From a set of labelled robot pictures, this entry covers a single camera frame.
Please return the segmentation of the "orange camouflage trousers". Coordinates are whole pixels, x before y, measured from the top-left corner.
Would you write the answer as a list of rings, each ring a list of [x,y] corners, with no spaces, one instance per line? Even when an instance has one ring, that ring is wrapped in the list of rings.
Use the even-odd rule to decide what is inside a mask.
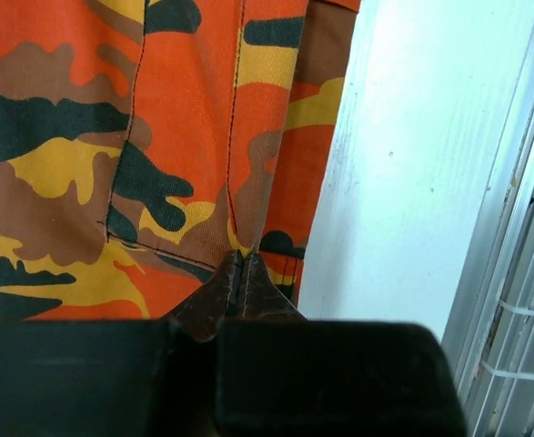
[[[297,301],[357,1],[0,1],[0,320]]]

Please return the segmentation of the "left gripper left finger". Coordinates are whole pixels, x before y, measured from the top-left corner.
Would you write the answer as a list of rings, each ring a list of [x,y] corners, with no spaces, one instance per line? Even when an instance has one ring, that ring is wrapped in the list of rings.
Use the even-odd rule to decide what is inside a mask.
[[[215,436],[216,352],[242,268],[158,320],[0,322],[0,436]]]

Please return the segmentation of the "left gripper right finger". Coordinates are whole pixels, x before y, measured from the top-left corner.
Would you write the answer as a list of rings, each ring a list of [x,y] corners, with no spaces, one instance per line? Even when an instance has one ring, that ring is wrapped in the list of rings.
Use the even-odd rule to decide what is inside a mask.
[[[464,436],[443,350],[406,322],[307,320],[249,255],[217,339],[224,436]]]

